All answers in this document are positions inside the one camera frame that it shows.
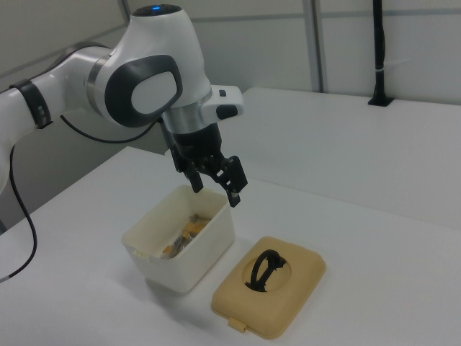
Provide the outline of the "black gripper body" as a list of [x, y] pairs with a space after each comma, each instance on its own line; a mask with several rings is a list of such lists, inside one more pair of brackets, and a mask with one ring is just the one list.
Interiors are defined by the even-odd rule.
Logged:
[[174, 161], [176, 170], [186, 170], [192, 163], [198, 169], [219, 170], [223, 155], [220, 151], [222, 138], [217, 123], [202, 130], [177, 134], [164, 125], [164, 138]]

